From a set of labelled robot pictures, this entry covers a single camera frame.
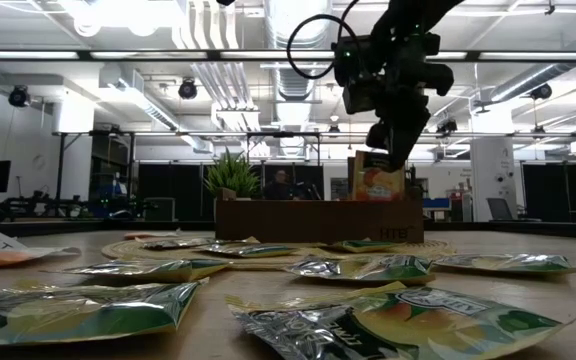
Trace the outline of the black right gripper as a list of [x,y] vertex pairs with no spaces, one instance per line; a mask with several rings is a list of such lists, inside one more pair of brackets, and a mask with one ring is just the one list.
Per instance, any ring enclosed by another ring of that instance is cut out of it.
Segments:
[[[376,80],[380,90],[374,96],[375,109],[394,103],[401,89],[432,89],[445,96],[454,84],[450,67],[432,63],[429,56],[439,53],[441,37],[433,33],[413,33],[404,38],[390,37],[381,44],[369,35],[345,36],[335,44],[335,80],[344,87],[359,80]],[[399,170],[407,161],[423,132],[428,116],[386,117],[369,129],[365,144],[386,149],[389,166]]]

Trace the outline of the brown wooden tea box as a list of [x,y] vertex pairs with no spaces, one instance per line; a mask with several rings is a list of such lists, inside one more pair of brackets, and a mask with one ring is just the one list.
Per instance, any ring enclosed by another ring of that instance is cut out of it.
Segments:
[[422,243],[419,200],[401,201],[218,201],[215,237],[253,237],[270,243],[386,241]]

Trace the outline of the person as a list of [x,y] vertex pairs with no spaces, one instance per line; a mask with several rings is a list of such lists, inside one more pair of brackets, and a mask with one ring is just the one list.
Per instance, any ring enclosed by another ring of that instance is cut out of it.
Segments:
[[288,181],[288,175],[284,170],[278,170],[274,175],[274,179],[265,185],[263,189],[263,198],[265,200],[273,201],[300,199],[296,190]]

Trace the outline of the white square pillar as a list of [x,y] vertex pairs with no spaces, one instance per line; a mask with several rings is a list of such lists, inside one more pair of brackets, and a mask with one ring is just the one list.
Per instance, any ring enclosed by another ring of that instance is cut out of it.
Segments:
[[512,140],[484,137],[471,142],[474,221],[493,219],[488,198],[504,199],[512,219],[517,218],[516,169]]

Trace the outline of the black metal table frame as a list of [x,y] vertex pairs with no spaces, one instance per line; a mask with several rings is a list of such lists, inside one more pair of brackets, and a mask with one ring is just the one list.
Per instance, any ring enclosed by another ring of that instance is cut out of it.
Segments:
[[[425,231],[489,231],[518,234],[559,236],[576,238],[576,223],[562,222],[475,222],[446,223],[424,222]],[[1,222],[0,233],[11,237],[44,236],[55,234],[96,232],[96,231],[145,231],[145,230],[175,230],[212,231],[213,222],[138,222],[138,221],[31,221],[31,222]]]

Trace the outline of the small green potted plant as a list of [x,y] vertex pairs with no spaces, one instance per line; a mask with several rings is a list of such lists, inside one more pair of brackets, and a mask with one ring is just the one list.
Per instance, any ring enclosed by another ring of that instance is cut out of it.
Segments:
[[229,149],[214,159],[214,163],[207,168],[203,182],[214,196],[219,189],[227,189],[239,198],[252,198],[261,190],[260,178],[253,172],[246,156],[242,152],[232,153]]

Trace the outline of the grey storage box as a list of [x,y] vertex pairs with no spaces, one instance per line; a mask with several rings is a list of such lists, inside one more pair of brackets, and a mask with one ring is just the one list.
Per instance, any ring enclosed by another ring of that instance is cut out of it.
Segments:
[[146,221],[175,221],[176,202],[171,197],[150,197],[144,199]]

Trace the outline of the grey office chair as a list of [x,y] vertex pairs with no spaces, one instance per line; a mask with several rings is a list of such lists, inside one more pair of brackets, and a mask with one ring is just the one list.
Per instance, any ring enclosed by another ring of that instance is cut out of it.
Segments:
[[497,222],[540,222],[540,219],[513,216],[507,201],[503,198],[487,198],[492,221]]

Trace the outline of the black metal rig frame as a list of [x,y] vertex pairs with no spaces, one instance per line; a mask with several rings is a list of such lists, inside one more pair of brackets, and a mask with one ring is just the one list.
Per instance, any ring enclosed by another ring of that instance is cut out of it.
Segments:
[[[225,150],[219,154],[215,155],[212,154],[209,156],[208,159],[163,159],[163,160],[156,160],[156,159],[138,159],[136,157],[136,149],[137,149],[137,141],[140,138],[178,138],[184,142],[192,141],[192,140],[210,140],[210,139],[223,139],[223,138],[235,138],[238,140],[243,140],[246,146],[248,145],[255,145],[261,140],[271,137],[282,139],[286,137],[288,134],[286,132],[114,132],[114,131],[101,131],[101,130],[93,130],[87,133],[89,137],[110,137],[110,138],[120,138],[120,137],[128,137],[130,139],[129,145],[129,165],[128,165],[128,176],[127,176],[127,189],[129,191],[136,190],[136,199],[144,203],[145,198],[141,198],[138,193],[138,169],[140,164],[175,164],[175,165],[198,165],[201,175],[201,181],[203,183],[203,190],[202,190],[202,205],[203,210],[201,212],[202,219],[199,221],[212,221],[215,216],[216,210],[216,196],[212,195],[204,185],[203,178],[206,174],[207,168],[214,163],[215,158],[219,158]],[[253,159],[249,156],[249,152],[246,150],[241,151],[252,165],[252,170],[255,174],[257,174],[260,178],[261,183],[261,190],[260,193],[252,197],[252,199],[262,197],[262,190],[264,184],[266,182],[265,175],[264,175],[264,168],[266,166],[270,166],[267,160],[265,159]]]

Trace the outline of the black LED light bar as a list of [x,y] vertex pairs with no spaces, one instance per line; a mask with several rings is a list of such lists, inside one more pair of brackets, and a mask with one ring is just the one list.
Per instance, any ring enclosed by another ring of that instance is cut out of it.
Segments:
[[[82,62],[285,62],[281,50],[0,50],[0,61]],[[441,51],[427,58],[442,63],[576,63],[576,51]]]

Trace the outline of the white orange tea bag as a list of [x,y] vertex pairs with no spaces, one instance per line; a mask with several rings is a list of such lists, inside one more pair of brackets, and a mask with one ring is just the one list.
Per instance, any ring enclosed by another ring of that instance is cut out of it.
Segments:
[[50,256],[78,256],[81,250],[76,247],[28,247],[16,237],[0,233],[0,267],[34,261]]
[[181,235],[180,230],[175,231],[136,231],[129,232],[123,235],[124,240],[149,240],[158,238],[177,238]]

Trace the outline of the black background robot arms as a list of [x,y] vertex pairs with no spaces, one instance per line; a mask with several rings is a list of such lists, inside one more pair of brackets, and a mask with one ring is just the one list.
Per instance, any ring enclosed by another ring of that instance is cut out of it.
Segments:
[[43,191],[34,191],[31,197],[11,197],[0,202],[0,221],[43,218],[90,218],[88,202],[79,195],[72,199],[56,199]]

